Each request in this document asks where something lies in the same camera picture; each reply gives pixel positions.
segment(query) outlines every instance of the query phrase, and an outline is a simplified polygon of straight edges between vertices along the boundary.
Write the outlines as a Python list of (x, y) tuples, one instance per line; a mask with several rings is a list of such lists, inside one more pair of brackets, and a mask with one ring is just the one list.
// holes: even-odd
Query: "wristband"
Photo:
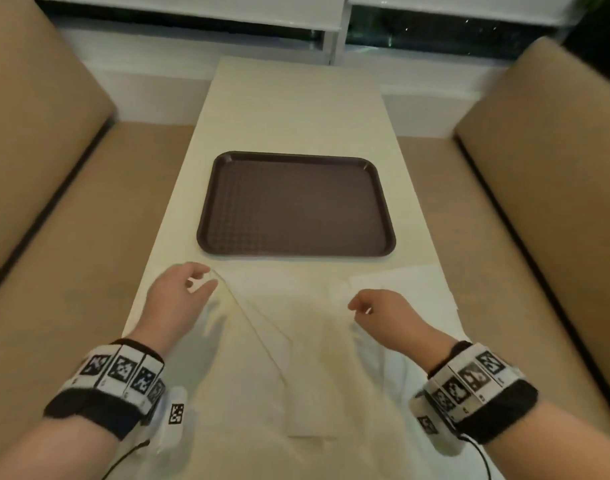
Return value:
[(82, 416), (119, 440), (143, 419), (165, 391), (159, 354), (120, 339), (93, 349), (45, 407), (44, 416)]
[(460, 434), (489, 443), (536, 405), (537, 389), (483, 345), (460, 342), (452, 352), (423, 390)]

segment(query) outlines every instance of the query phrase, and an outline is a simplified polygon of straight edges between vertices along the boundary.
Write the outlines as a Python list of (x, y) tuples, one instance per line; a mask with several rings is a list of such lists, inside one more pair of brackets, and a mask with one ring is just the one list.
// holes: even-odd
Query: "tabletop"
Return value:
[[(378, 170), (397, 238), (396, 249), (389, 256), (266, 259), (272, 266), (316, 281), (322, 288), (333, 280), (357, 274), (403, 266), (439, 266), (381, 92), (369, 75), (329, 66), (224, 57), (197, 122), (125, 333), (138, 321), (149, 285), (166, 267), (189, 260), (216, 268), (236, 261), (253, 261), (207, 255), (196, 241), (213, 161), (229, 151), (360, 157), (371, 161)], [(220, 344), (216, 340), (215, 345), (214, 340), (209, 340), (214, 334), (226, 334), (227, 340)], [(188, 388), (190, 402), (199, 411), (198, 421), (204, 431), (210, 427), (215, 431), (216, 425), (234, 424), (239, 441), (246, 431), (260, 424), (271, 443), (275, 438), (272, 432), (285, 423), (280, 403), (285, 385), (276, 371), (263, 366), (266, 354), (262, 347), (253, 345), (252, 334), (238, 320), (229, 320), (227, 325), (217, 321), (207, 329), (190, 333), (168, 361), (167, 381), (168, 385)], [(252, 367), (254, 394), (233, 394), (227, 389), (234, 384), (252, 387), (252, 383), (245, 382), (250, 380)], [(212, 436), (206, 440), (205, 434), (197, 434), (193, 444), (182, 453), (184, 460), (158, 477), (205, 474), (201, 468), (206, 460), (211, 460), (201, 456), (207, 446), (205, 441), (209, 441), (210, 456), (226, 455), (234, 447), (226, 442), (218, 450), (215, 445), (219, 438)], [(294, 442), (285, 455), (301, 454), (302, 450), (314, 447), (307, 442)], [(253, 452), (259, 458), (264, 453), (265, 450)], [(275, 454), (272, 455), (271, 461), (275, 462)], [(416, 473), (416, 478), (434, 477), (427, 472), (427, 475)]]

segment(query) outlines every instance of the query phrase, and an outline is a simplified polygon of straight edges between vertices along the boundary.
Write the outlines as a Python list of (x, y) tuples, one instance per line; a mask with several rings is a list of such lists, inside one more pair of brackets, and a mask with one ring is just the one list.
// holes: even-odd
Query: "beige cushion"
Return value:
[(610, 384), (610, 83), (541, 39), (457, 133)]
[(465, 332), (610, 435), (610, 410), (456, 145), (399, 138)]
[(0, 452), (120, 337), (191, 127), (111, 129), (0, 288)]
[(33, 0), (0, 0), (0, 266), (113, 110)]

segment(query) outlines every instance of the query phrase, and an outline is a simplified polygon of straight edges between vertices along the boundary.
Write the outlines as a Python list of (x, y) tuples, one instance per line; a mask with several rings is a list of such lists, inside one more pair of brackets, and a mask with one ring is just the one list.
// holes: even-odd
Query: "wire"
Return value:
[(132, 448), (131, 450), (129, 450), (127, 453), (125, 453), (122, 457), (120, 457), (118, 460), (116, 460), (116, 463), (113, 464), (111, 467), (109, 467), (109, 470), (107, 471), (107, 473), (103, 476), (103, 478), (101, 478), (101, 480), (106, 480), (106, 478), (109, 476), (110, 473), (112, 473), (114, 471), (115, 468), (117, 468), (118, 465), (121, 464), (121, 462), (127, 458), (129, 455), (131, 455), (132, 453), (134, 453), (136, 450), (140, 450), (141, 448), (145, 448), (145, 446), (149, 445), (149, 440), (145, 440), (143, 441), (143, 443), (139, 443), (136, 446), (134, 446), (134, 448)]
[(489, 464), (487, 462), (487, 459), (485, 458), (485, 455), (480, 450), (480, 448), (478, 447), (476, 442), (474, 440), (472, 440), (469, 436), (465, 436), (465, 435), (459, 436), (459, 439), (461, 441), (467, 441), (467, 443), (471, 443), (472, 446), (474, 446), (474, 448), (476, 448), (476, 451), (478, 451), (478, 454), (483, 459), (483, 463), (485, 463), (485, 469), (487, 470), (487, 480), (492, 480), (492, 472), (489, 471)]

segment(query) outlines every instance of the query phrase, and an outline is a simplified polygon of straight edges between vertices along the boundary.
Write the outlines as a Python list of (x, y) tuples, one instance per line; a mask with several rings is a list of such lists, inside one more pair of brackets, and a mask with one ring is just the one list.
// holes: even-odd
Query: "plastic food tray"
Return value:
[(278, 153), (214, 160), (196, 238), (214, 255), (378, 257), (396, 246), (371, 162)]

